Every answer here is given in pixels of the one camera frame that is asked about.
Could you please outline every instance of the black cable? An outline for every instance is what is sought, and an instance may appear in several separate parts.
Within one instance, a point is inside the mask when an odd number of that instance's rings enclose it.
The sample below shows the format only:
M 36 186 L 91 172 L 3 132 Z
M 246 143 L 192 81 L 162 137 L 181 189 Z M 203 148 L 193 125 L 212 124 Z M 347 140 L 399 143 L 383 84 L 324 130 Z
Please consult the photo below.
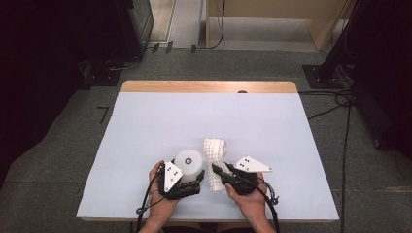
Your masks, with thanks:
M 341 77 L 341 79 L 347 83 L 348 85 L 353 85 L 354 82 L 352 79 L 349 78 L 349 72 L 345 71 L 342 72 L 344 69 L 349 69 L 348 64 L 355 64 L 358 58 L 358 54 L 354 51 L 351 51 L 350 48 L 348 48 L 348 32 L 352 29 L 353 20 L 354 20 L 354 15 L 355 12 L 358 10 L 359 5 L 360 5 L 361 0 L 357 0 L 355 3 L 355 6 L 349 16 L 348 20 L 344 20 L 342 24 L 342 33 L 340 37 L 343 38 L 343 54 L 341 54 L 336 61 L 336 70 L 337 74 Z M 333 32 L 331 35 L 331 43 L 333 46 Z
M 273 217 L 273 223 L 275 224 L 276 233 L 280 233 L 281 230 L 279 227 L 278 213 L 276 212 L 269 198 L 266 196 L 266 193 L 264 193 L 259 187 L 257 187 L 257 191 L 260 192 L 260 194 L 264 197 L 266 204 L 269 206 L 270 212 L 272 213 L 272 217 Z
M 222 25 L 221 25 L 222 34 L 221 34 L 221 38 L 219 39 L 217 44 L 215 44 L 213 47 L 208 48 L 209 50 L 212 50 L 212 49 L 216 48 L 221 43 L 221 41 L 223 39 L 223 35 L 224 35 L 224 25 L 223 24 L 224 24 L 224 7 L 225 7 L 225 5 L 226 5 L 226 0 L 223 1 L 223 8 L 222 8 Z
M 315 117 L 320 117 L 323 115 L 326 115 L 336 109 L 339 109 L 340 107 L 348 107 L 351 103 L 355 102 L 355 96 L 352 93 L 352 91 L 350 89 L 345 89 L 345 90 L 341 90 L 341 91 L 299 91 L 298 92 L 300 95 L 321 95 L 321 96 L 334 96 L 334 100 L 337 106 L 326 110 L 324 112 L 315 114 L 313 116 L 309 116 L 307 119 L 312 119 Z M 346 99 L 346 102 L 341 103 L 339 102 L 339 97 L 343 97 Z
M 340 232 L 345 232 L 345 188 L 346 188 L 346 148 L 348 146 L 348 136 L 349 136 L 349 125 L 351 120 L 351 103 L 348 106 L 348 116 L 346 120 L 346 133 L 345 142 L 343 144 L 343 154 L 342 154 L 342 209 L 341 209 L 341 221 L 340 221 Z
M 164 196 L 163 196 L 160 200 L 158 200 L 158 201 L 154 202 L 153 204 L 151 204 L 150 206 L 146 207 L 146 208 L 143 210 L 143 212 L 145 212 L 146 210 L 148 210 L 150 207 L 154 206 L 155 204 L 163 201 L 163 199 L 164 199 Z
M 273 189 L 272 185 L 270 185 L 270 183 L 267 183 L 264 179 L 258 178 L 259 180 L 261 180 L 261 183 L 266 184 L 267 188 L 269 188 L 269 192 L 270 192 L 270 203 L 272 205 L 278 205 L 279 203 L 279 196 L 275 197 L 275 190 Z
M 143 204 L 142 207 L 140 208 L 142 212 L 139 214 L 139 217 L 137 218 L 137 227 L 136 227 L 136 233 L 140 231 L 140 227 L 142 226 L 142 219 L 143 219 L 143 213 L 147 210 L 145 209 L 146 201 L 148 200 L 149 197 L 149 192 L 152 188 L 152 185 L 154 184 L 155 180 L 157 177 L 160 175 L 159 172 L 157 172 L 154 177 L 152 178 L 151 182 L 149 183 L 148 189 L 146 190 L 145 198 L 143 199 Z
M 126 66 L 126 67 L 109 67 L 109 70 L 112 70 L 112 71 L 118 71 L 118 70 L 128 70 L 128 69 L 131 69 L 131 68 L 133 68 L 137 63 L 139 63 L 139 61 L 140 61 L 140 58 L 138 58 L 138 57 L 135 57 L 135 59 L 136 59 L 136 61 L 132 64 L 132 65 L 130 65 L 130 66 Z M 111 60 L 109 60 L 109 61 L 106 61 L 106 65 L 108 65 L 110 62 L 112 62 Z

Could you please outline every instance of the gray carpet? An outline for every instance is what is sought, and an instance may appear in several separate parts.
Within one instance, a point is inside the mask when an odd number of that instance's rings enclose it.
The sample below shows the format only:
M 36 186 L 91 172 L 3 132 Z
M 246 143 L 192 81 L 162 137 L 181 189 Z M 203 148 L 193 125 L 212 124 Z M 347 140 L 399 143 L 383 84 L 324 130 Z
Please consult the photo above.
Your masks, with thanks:
M 126 222 L 76 219 L 88 172 L 122 82 L 292 81 L 299 91 L 310 90 L 301 65 L 322 64 L 326 56 L 321 52 L 148 51 L 141 63 L 122 72 L 118 86 L 77 91 L 47 137 L 12 165 L 0 191 L 0 232 L 128 232 Z M 301 96 L 301 100 L 308 116 L 335 106 L 333 98 L 327 96 Z M 102 123 L 104 109 L 98 107 L 109 107 Z M 309 121 L 339 214 L 346 115 L 347 109 L 338 109 Z M 412 185 L 412 161 L 395 151 L 376 150 L 367 122 L 356 106 L 350 126 L 345 232 L 411 232 L 411 189 L 388 187 Z M 281 223 L 281 230 L 340 232 L 340 225 L 340 221 Z

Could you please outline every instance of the wire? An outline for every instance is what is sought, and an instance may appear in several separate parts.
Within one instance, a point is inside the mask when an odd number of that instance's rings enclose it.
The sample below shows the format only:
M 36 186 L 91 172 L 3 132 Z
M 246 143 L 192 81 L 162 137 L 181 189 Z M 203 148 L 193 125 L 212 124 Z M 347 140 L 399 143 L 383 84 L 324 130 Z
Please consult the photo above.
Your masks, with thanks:
M 219 23 L 219 18 L 218 18 L 218 25 L 219 25 L 219 27 L 220 27 L 221 30 L 222 30 L 221 38 L 219 39 L 219 41 L 218 41 L 217 44 L 215 44 L 213 47 L 208 48 L 209 50 L 212 50 L 212 49 L 216 48 L 216 47 L 222 42 L 223 35 L 224 35 L 224 8 L 225 8 L 225 5 L 226 5 L 226 0 L 223 0 L 222 25 Z
M 349 69 L 352 70 L 352 68 L 350 68 L 349 65 L 346 65 L 345 67 L 346 68 L 344 68 L 342 64 L 338 64 L 336 66 L 336 74 L 340 77 L 340 79 L 343 82 L 352 86 L 355 82 L 349 77 L 349 71 L 348 71 Z
M 140 231 L 140 227 L 142 226 L 142 219 L 143 219 L 143 213 L 147 210 L 145 210 L 145 205 L 146 205 L 146 201 L 148 200 L 149 197 L 149 192 L 152 188 L 152 185 L 154 184 L 155 180 L 157 179 L 157 177 L 160 175 L 159 172 L 157 172 L 154 177 L 152 178 L 151 182 L 149 183 L 148 189 L 146 190 L 146 194 L 145 194 L 145 198 L 143 199 L 143 204 L 142 207 L 140 208 L 142 210 L 141 213 L 139 213 L 139 217 L 137 218 L 137 227 L 136 227 L 136 233 Z
M 275 208 L 271 204 L 269 198 L 266 196 L 266 193 L 264 193 L 259 187 L 257 187 L 257 191 L 260 192 L 260 194 L 264 197 L 266 204 L 269 206 L 270 212 L 272 213 L 272 217 L 273 217 L 273 223 L 275 224 L 276 233 L 280 233 L 281 230 L 279 227 L 278 213 L 276 212 Z
M 320 116 L 326 115 L 326 114 L 328 114 L 328 113 L 330 113 L 334 110 L 337 110 L 341 107 L 348 107 L 351 103 L 355 103 L 355 96 L 352 93 L 352 91 L 349 90 L 349 89 L 341 90 L 341 91 L 338 91 L 338 92 L 336 92 L 336 91 L 299 91 L 299 94 L 300 95 L 320 95 L 320 96 L 334 96 L 335 97 L 334 98 L 335 103 L 336 103 L 335 107 L 333 107 L 331 109 L 328 109 L 324 112 L 315 114 L 313 116 L 309 116 L 307 119 L 320 117 Z M 341 103 L 339 101 L 339 97 L 345 98 L 346 101 Z
M 272 205 L 278 205 L 279 203 L 279 196 L 275 197 L 275 190 L 273 189 L 272 185 L 270 185 L 270 183 L 267 183 L 265 180 L 258 178 L 259 180 L 261 180 L 261 183 L 266 184 L 266 186 L 269 188 L 270 191 L 270 203 Z
M 164 196 L 160 200 L 158 200 L 158 201 L 154 202 L 153 204 L 151 204 L 150 206 L 145 207 L 145 209 L 142 210 L 143 211 L 142 213 L 144 213 L 146 210 L 148 210 L 150 207 L 154 206 L 155 204 L 163 201 L 163 199 L 164 199 Z
M 110 67 L 109 67 L 109 70 L 118 71 L 118 70 L 128 70 L 128 69 L 131 69 L 131 68 L 133 68 L 133 67 L 140 61 L 140 58 L 138 58 L 138 57 L 134 57 L 134 58 L 137 59 L 137 60 L 136 60 L 136 62 L 134 62 L 133 65 L 131 65 L 131 66 L 127 66 L 127 67 L 113 67 L 113 68 L 110 68 Z
M 342 209 L 341 209 L 341 214 L 340 214 L 341 215 L 340 232 L 344 233 L 345 232 L 346 152 L 347 152 L 347 147 L 348 147 L 349 128 L 350 128 L 350 122 L 351 122 L 351 110 L 352 110 L 352 105 L 356 103 L 356 98 L 355 98 L 355 95 L 352 93 L 352 91 L 349 89 L 341 90 L 338 92 L 334 92 L 334 91 L 302 91 L 302 92 L 299 92 L 299 94 L 303 94 L 303 95 L 305 94 L 306 95 L 331 95 L 331 93 L 334 93 L 334 97 L 335 97 L 334 100 L 337 106 L 328 111 L 308 117 L 308 119 L 313 118 L 313 117 L 320 117 L 340 107 L 348 107 L 348 114 L 347 114 L 347 119 L 346 119 L 345 140 L 344 140 L 343 152 L 342 152 L 342 187 L 341 187 Z M 339 97 L 344 97 L 346 101 L 343 103 L 340 102 Z
M 342 209 L 341 209 L 341 221 L 340 221 L 340 232 L 345 232 L 345 188 L 346 188 L 346 148 L 348 146 L 348 136 L 349 136 L 349 126 L 351 120 L 351 103 L 348 106 L 348 115 L 346 120 L 346 133 L 345 141 L 343 144 L 343 154 L 342 154 Z

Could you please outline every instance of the wooden table edge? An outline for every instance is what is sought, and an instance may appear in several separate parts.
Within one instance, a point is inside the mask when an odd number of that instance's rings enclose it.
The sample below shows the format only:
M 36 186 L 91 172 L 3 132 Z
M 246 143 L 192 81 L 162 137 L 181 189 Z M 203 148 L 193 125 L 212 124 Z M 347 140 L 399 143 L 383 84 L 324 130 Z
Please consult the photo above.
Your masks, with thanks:
M 297 93 L 289 81 L 126 81 L 120 92 Z

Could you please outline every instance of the table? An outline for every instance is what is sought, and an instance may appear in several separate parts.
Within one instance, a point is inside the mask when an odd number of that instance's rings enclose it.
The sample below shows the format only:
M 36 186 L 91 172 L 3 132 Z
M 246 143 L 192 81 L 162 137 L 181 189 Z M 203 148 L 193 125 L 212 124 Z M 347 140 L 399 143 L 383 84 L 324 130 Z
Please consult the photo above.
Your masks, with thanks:
M 220 81 L 125 82 L 77 217 L 135 220 L 155 163 L 185 149 L 202 152 L 203 139 L 213 137 L 226 140 L 226 162 L 246 153 L 273 168 L 265 179 L 280 196 L 280 221 L 338 220 L 294 83 Z M 227 195 L 210 191 L 205 176 L 200 194 L 181 200 L 171 220 L 244 218 Z
M 301 18 L 323 50 L 339 19 L 347 18 L 355 0 L 224 0 L 224 17 Z M 221 17 L 223 0 L 206 1 L 206 47 L 210 47 L 210 17 Z

